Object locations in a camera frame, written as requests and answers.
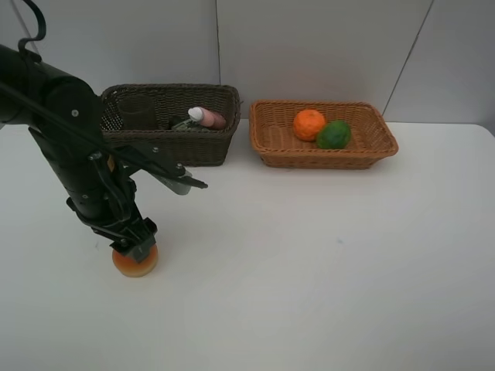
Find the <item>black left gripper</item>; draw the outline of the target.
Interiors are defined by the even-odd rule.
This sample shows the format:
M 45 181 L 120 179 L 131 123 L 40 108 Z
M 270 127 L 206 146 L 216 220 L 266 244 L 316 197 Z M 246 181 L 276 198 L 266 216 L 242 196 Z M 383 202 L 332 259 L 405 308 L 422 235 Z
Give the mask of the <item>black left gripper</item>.
M 136 263 L 142 263 L 157 250 L 155 234 L 156 224 L 149 218 L 143 218 L 135 203 L 137 187 L 134 181 L 125 182 L 131 192 L 130 218 L 119 220 L 112 212 L 110 200 L 103 199 L 98 189 L 90 192 L 72 192 L 66 204 L 76 213 L 78 219 L 89 226 L 96 234 L 112 240 L 110 247 L 120 255 L 126 255 L 132 247 L 129 257 Z

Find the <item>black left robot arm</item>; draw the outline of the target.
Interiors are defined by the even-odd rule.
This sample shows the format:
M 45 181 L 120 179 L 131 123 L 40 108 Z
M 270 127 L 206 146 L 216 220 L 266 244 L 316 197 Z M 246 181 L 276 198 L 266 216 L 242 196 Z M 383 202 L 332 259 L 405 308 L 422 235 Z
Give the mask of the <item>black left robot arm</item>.
M 40 57 L 1 48 L 1 85 L 67 120 L 64 130 L 24 105 L 1 95 L 1 122 L 25 124 L 65 188 L 67 205 L 96 234 L 111 240 L 123 257 L 140 264 L 155 245 L 156 225 L 135 204 L 136 184 L 127 168 L 102 149 L 102 103 L 82 80 Z

